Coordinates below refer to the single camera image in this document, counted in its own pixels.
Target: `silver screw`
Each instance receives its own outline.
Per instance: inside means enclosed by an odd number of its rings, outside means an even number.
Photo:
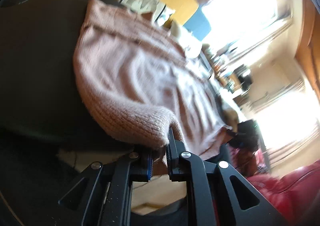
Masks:
[[[229,164],[228,164],[228,162],[226,162],[226,161],[220,161],[220,162],[219,162],[219,166],[220,166],[221,168],[228,168]]]
[[[101,164],[100,162],[94,162],[91,164],[91,168],[94,169],[94,170],[97,170],[101,167]]]
[[[136,159],[136,158],[139,157],[139,154],[138,154],[137,152],[131,152],[131,153],[129,154],[129,157],[132,158],[132,159]]]
[[[189,153],[189,152],[182,152],[182,153],[181,153],[181,156],[182,156],[183,158],[189,158],[189,157],[191,157],[191,153]]]

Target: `yellow panel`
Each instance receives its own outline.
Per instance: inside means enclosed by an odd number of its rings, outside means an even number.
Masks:
[[[176,12],[171,16],[179,24],[183,25],[196,12],[199,4],[196,0],[160,0]]]

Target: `black device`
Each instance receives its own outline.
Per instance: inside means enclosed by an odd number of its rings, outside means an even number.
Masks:
[[[166,155],[171,181],[187,184],[188,226],[287,225],[281,214],[226,161],[202,161],[169,131]],[[94,162],[57,200],[60,225],[129,226],[132,182],[148,182],[152,153],[136,147],[117,162]]]

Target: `knit garment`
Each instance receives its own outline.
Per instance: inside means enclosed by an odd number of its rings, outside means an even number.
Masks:
[[[116,140],[163,149],[175,139],[202,159],[228,141],[214,97],[169,34],[128,10],[90,0],[73,57],[89,113]]]

